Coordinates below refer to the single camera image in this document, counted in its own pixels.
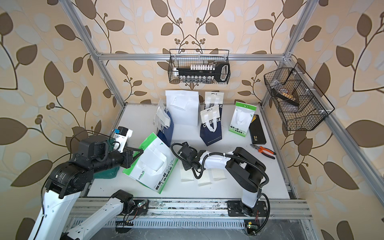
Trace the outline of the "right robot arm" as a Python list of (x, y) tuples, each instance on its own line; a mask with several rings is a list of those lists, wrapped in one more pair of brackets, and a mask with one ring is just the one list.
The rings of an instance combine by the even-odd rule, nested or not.
[(195, 179), (202, 178), (205, 170), (226, 170), (243, 188), (242, 204), (248, 208), (256, 206), (263, 196), (263, 187), (270, 181), (266, 166), (242, 147), (220, 153), (197, 151), (184, 142), (172, 144), (171, 151), (186, 171), (192, 171)]

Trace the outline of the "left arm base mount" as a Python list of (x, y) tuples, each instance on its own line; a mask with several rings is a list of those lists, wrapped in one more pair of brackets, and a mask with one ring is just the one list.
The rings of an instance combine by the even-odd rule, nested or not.
[(129, 232), (134, 226), (134, 220), (137, 218), (138, 213), (146, 213), (149, 200), (134, 201), (134, 196), (123, 190), (118, 190), (110, 199), (117, 199), (123, 204), (121, 215), (123, 219), (116, 221), (115, 231), (117, 234), (125, 234)]

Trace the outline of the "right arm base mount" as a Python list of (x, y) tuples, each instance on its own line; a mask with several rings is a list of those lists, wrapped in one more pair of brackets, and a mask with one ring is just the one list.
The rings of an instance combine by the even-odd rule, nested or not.
[(250, 236), (256, 236), (263, 230), (271, 213), (271, 204), (268, 199), (265, 201), (257, 201), (253, 208), (246, 206), (242, 201), (227, 201), (227, 207), (230, 217), (254, 218), (245, 224), (245, 231), (247, 235)]

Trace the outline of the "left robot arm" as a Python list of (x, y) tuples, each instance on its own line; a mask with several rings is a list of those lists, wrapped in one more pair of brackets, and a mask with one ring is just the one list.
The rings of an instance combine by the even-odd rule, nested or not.
[(142, 149), (120, 144), (114, 150), (106, 136), (89, 136), (80, 141), (72, 158), (55, 167), (47, 178), (42, 209), (30, 233), (30, 240), (89, 240), (116, 216), (138, 209), (133, 195), (118, 190), (100, 209), (79, 226), (64, 231), (70, 212), (94, 174), (115, 167), (130, 168), (144, 153)]

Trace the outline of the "blue white Cheerful bag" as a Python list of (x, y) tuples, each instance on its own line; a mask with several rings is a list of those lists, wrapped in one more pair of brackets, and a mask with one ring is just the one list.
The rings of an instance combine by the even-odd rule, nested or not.
[(171, 113), (163, 103), (159, 103), (157, 106), (154, 125), (158, 129), (157, 136), (170, 148), (174, 132), (174, 121)]

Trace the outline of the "navy bag front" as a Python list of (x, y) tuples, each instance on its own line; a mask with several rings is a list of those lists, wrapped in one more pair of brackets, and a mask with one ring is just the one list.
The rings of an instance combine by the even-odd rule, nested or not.
[(210, 146), (222, 139), (221, 108), (215, 105), (200, 112), (200, 137), (206, 146)]

